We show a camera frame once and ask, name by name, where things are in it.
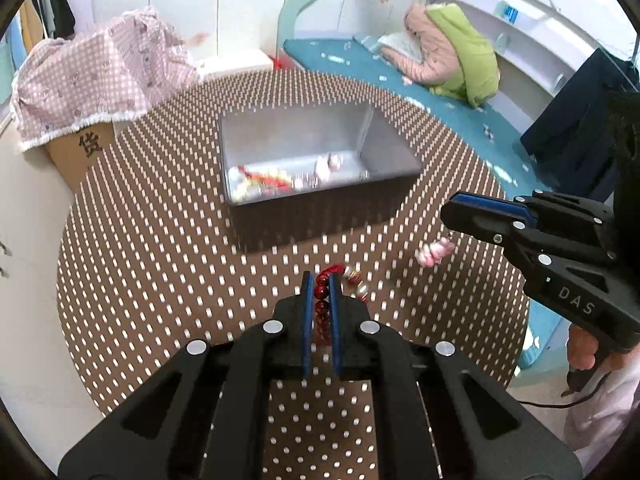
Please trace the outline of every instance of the red object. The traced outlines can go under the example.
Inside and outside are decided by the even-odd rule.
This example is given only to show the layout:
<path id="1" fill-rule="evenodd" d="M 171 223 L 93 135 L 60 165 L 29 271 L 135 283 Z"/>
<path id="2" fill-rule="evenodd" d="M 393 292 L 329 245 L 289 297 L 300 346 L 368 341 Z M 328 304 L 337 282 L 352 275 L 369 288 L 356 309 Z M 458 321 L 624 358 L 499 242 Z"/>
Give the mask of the red object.
<path id="1" fill-rule="evenodd" d="M 244 174 L 244 176 L 249 180 L 261 182 L 265 186 L 290 187 L 289 183 L 286 180 L 282 180 L 274 176 L 264 175 L 261 173 L 252 173 L 251 171 L 247 171 L 244 166 L 238 166 L 238 170 L 241 171 L 242 174 Z"/>
<path id="2" fill-rule="evenodd" d="M 329 289 L 324 285 L 318 285 L 314 288 L 314 298 L 316 300 L 324 300 L 329 295 Z"/>
<path id="3" fill-rule="evenodd" d="M 314 307 L 316 314 L 322 314 L 323 312 L 329 311 L 329 304 L 325 300 L 316 301 L 316 306 Z"/>
<path id="4" fill-rule="evenodd" d="M 362 283 L 362 278 L 359 274 L 352 274 L 347 280 L 351 285 L 358 286 Z"/>
<path id="5" fill-rule="evenodd" d="M 282 70 L 282 63 L 280 62 L 279 59 L 277 59 L 276 57 L 273 57 L 273 56 L 269 56 L 269 58 L 271 58 L 271 60 L 273 61 L 273 69 L 274 70 Z"/>
<path id="6" fill-rule="evenodd" d="M 324 301 L 329 295 L 329 275 L 332 272 L 337 272 L 340 274 L 340 277 L 344 279 L 344 272 L 346 268 L 343 264 L 336 264 L 330 267 L 327 267 L 325 270 L 320 272 L 316 276 L 316 287 L 314 288 L 314 297 L 318 300 L 316 301 L 316 305 L 314 310 L 316 311 L 316 335 L 320 342 L 323 344 L 331 343 L 331 329 L 329 327 L 330 313 L 329 313 L 329 304 Z M 358 286 L 362 283 L 362 277 L 359 272 L 355 271 L 351 276 L 346 279 L 346 281 L 353 286 Z M 360 301 L 367 303 L 367 297 L 369 295 L 369 291 L 365 292 L 358 296 Z"/>

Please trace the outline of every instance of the beaded bracelet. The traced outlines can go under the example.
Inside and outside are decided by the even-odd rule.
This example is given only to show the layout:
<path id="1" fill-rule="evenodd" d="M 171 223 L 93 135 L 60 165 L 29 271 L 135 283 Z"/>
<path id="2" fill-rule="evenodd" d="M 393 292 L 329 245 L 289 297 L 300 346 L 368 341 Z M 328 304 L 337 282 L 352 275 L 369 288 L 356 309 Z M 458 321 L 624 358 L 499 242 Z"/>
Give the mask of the beaded bracelet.
<path id="1" fill-rule="evenodd" d="M 329 327 L 329 304 L 326 298 L 329 296 L 329 275 L 332 272 L 337 272 L 342 275 L 342 278 L 356 287 L 356 295 L 360 301 L 367 303 L 367 297 L 369 295 L 369 287 L 366 283 L 362 283 L 362 277 L 357 270 L 352 269 L 349 266 L 337 264 L 331 267 L 327 267 L 316 276 L 316 286 L 314 287 L 314 297 L 316 298 L 316 305 L 314 311 L 316 313 L 316 332 L 320 341 L 324 344 L 331 343 L 331 329 Z"/>

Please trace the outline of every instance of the pegboard table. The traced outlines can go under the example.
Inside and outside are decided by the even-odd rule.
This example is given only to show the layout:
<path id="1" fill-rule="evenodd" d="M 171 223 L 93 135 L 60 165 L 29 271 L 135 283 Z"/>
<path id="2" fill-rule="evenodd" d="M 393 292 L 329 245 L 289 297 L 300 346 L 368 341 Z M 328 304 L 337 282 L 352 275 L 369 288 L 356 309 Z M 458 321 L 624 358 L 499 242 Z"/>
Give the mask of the pegboard table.
<path id="1" fill-rule="evenodd" d="M 369 101 L 425 166 L 383 224 L 244 254 L 222 194 L 217 118 L 225 110 Z M 180 94 L 129 130 L 85 177 L 66 222 L 58 309 L 71 358 L 96 406 L 111 412 L 194 338 L 236 338 L 295 294 L 305 269 L 346 262 L 370 288 L 370 312 L 420 344 L 455 343 L 500 384 L 522 348 L 527 298 L 495 246 L 455 235 L 456 253 L 422 269 L 441 204 L 462 189 L 503 197 L 473 151 L 424 110 L 380 88 L 310 72 L 253 72 Z M 264 476 L 377 478 L 367 383 L 331 377 L 313 347 L 308 381 L 272 387 Z"/>

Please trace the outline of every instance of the silver screw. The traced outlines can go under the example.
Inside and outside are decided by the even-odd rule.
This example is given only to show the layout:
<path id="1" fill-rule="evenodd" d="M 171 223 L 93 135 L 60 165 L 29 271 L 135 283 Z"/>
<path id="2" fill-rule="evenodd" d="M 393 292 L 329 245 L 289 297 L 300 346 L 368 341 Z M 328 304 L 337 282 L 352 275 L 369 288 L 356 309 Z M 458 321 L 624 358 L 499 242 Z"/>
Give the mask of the silver screw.
<path id="1" fill-rule="evenodd" d="M 279 322 L 277 319 L 270 319 L 264 323 L 262 329 L 267 334 L 277 334 L 284 328 L 284 325 Z"/>
<path id="2" fill-rule="evenodd" d="M 436 352 L 440 355 L 444 355 L 444 357 L 452 356 L 455 351 L 456 347 L 449 341 L 440 341 L 439 343 L 436 343 Z"/>
<path id="3" fill-rule="evenodd" d="M 187 352 L 191 355 L 202 354 L 208 346 L 209 345 L 202 339 L 195 339 L 194 341 L 189 341 L 187 345 Z"/>
<path id="4" fill-rule="evenodd" d="M 380 330 L 380 325 L 372 320 L 363 321 L 360 324 L 360 330 L 362 330 L 365 334 L 375 334 L 378 330 Z"/>

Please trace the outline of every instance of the blue label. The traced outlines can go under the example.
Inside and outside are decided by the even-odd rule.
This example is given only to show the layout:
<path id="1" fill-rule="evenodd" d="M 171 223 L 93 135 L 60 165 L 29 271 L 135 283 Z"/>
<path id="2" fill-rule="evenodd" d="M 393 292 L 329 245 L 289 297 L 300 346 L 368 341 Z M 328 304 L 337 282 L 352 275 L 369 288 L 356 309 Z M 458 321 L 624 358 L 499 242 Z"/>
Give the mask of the blue label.
<path id="1" fill-rule="evenodd" d="M 507 6 L 507 8 L 504 9 L 504 17 L 509 23 L 515 23 L 516 18 L 518 17 L 518 9 Z"/>

